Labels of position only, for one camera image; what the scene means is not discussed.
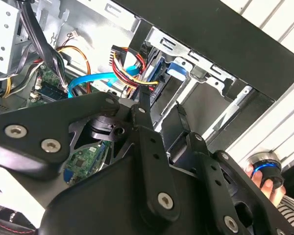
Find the hex bolt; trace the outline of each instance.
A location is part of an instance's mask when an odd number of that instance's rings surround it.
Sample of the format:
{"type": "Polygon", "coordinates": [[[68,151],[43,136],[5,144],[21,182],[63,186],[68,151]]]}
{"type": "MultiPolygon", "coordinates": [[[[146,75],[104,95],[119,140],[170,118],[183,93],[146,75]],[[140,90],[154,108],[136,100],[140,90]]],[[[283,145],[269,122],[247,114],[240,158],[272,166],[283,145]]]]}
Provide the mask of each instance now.
{"type": "Polygon", "coordinates": [[[223,156],[224,159],[229,160],[229,156],[225,153],[221,153],[221,155],[223,156]]]}
{"type": "Polygon", "coordinates": [[[239,226],[232,217],[226,215],[224,217],[224,222],[228,229],[231,230],[233,233],[237,234],[239,232],[239,226]]]}
{"type": "Polygon", "coordinates": [[[138,108],[139,111],[141,111],[142,113],[145,113],[146,111],[142,108],[138,108]]]}
{"type": "Polygon", "coordinates": [[[167,210],[171,210],[173,208],[173,200],[165,192],[161,192],[158,194],[158,202],[163,208],[167,210]]]}
{"type": "Polygon", "coordinates": [[[45,139],[41,142],[41,148],[47,153],[56,153],[61,149],[61,144],[54,139],[45,139]]]}
{"type": "Polygon", "coordinates": [[[199,141],[202,141],[202,137],[200,135],[195,135],[196,139],[198,139],[199,141]]]}
{"type": "Polygon", "coordinates": [[[278,235],[285,235],[285,233],[281,229],[276,229],[278,235]]]}
{"type": "Polygon", "coordinates": [[[19,139],[27,134],[27,130],[25,127],[21,125],[9,125],[4,129],[5,134],[8,137],[19,139]]]}

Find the yellow wire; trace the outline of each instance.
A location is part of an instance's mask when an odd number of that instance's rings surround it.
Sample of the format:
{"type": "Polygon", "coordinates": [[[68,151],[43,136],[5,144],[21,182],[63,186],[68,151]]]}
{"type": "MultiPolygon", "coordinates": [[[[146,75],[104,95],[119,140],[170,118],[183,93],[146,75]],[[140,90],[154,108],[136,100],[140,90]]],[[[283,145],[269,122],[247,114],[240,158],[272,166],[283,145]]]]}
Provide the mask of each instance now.
{"type": "Polygon", "coordinates": [[[90,65],[89,65],[89,62],[88,62],[88,59],[87,59],[86,55],[79,48],[74,47],[74,46],[65,46],[63,48],[60,48],[58,50],[58,52],[62,52],[62,51],[67,50],[67,49],[76,50],[77,52],[79,52],[81,54],[81,56],[84,58],[84,61],[86,62],[86,65],[87,65],[87,73],[91,74],[90,65]]]}
{"type": "MultiPolygon", "coordinates": [[[[115,52],[113,53],[113,58],[114,59],[117,59],[116,58],[116,54],[115,52]]],[[[154,82],[143,82],[143,81],[140,81],[140,80],[137,80],[136,78],[132,77],[130,74],[128,74],[121,66],[121,72],[123,72],[129,79],[131,79],[132,81],[136,82],[136,83],[139,83],[139,84],[143,84],[143,85],[157,85],[158,82],[157,81],[154,81],[154,82]]]]}
{"type": "Polygon", "coordinates": [[[6,89],[5,89],[5,93],[4,95],[2,96],[2,98],[6,98],[6,96],[8,94],[10,94],[10,91],[11,91],[11,84],[12,84],[12,81],[11,81],[11,77],[7,78],[6,80],[6,89]]]}

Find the black panel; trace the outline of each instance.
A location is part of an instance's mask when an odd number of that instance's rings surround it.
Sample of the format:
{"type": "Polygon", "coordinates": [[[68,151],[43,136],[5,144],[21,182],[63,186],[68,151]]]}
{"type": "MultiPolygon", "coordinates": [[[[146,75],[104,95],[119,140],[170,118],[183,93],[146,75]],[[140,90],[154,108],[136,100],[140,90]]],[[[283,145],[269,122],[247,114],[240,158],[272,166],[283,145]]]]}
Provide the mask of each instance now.
{"type": "Polygon", "coordinates": [[[115,0],[268,97],[294,83],[294,54],[220,0],[115,0]]]}
{"type": "Polygon", "coordinates": [[[198,84],[183,103],[190,130],[203,135],[229,104],[217,89],[206,83],[198,84]]]}

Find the green circuit board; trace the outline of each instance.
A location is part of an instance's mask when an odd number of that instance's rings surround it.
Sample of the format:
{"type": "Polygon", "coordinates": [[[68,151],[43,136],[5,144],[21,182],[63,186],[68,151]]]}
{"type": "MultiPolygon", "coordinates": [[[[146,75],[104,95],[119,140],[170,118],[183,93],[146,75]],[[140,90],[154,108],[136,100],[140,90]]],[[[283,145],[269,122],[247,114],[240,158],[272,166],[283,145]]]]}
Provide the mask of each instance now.
{"type": "Polygon", "coordinates": [[[97,146],[73,153],[65,167],[74,173],[71,180],[72,184],[96,173],[102,164],[104,156],[107,154],[108,148],[109,142],[105,141],[97,146]]]}

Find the black wire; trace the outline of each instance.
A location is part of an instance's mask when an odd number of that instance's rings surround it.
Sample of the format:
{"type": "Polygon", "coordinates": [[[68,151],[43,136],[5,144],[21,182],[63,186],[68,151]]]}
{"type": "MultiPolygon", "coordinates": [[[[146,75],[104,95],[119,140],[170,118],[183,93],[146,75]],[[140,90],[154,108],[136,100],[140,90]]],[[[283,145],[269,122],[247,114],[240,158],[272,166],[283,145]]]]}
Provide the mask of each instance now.
{"type": "Polygon", "coordinates": [[[29,77],[30,73],[32,72],[32,70],[33,70],[36,66],[37,66],[37,64],[33,64],[33,65],[29,66],[28,71],[27,71],[27,73],[26,73],[26,76],[24,77],[24,80],[23,80],[19,85],[17,85],[16,87],[14,87],[14,88],[10,91],[10,93],[13,93],[13,92],[17,91],[19,88],[22,88],[22,87],[27,83],[27,81],[30,79],[30,77],[29,77]]]}
{"type": "Polygon", "coordinates": [[[30,50],[31,46],[32,46],[32,43],[29,44],[29,45],[25,48],[25,50],[24,50],[24,52],[23,52],[23,54],[22,54],[22,57],[21,57],[21,59],[20,59],[19,66],[18,66],[18,68],[16,69],[16,71],[15,71],[14,74],[19,74],[19,73],[23,70],[23,68],[24,68],[24,66],[25,66],[25,63],[26,63],[26,60],[27,60],[27,58],[28,58],[28,54],[29,54],[29,50],[30,50]]]}
{"type": "Polygon", "coordinates": [[[64,69],[59,69],[59,63],[63,64],[63,59],[58,55],[58,52],[48,44],[30,3],[17,1],[17,4],[22,11],[21,22],[23,27],[32,40],[38,54],[43,59],[46,66],[60,78],[62,86],[67,86],[64,69]]]}

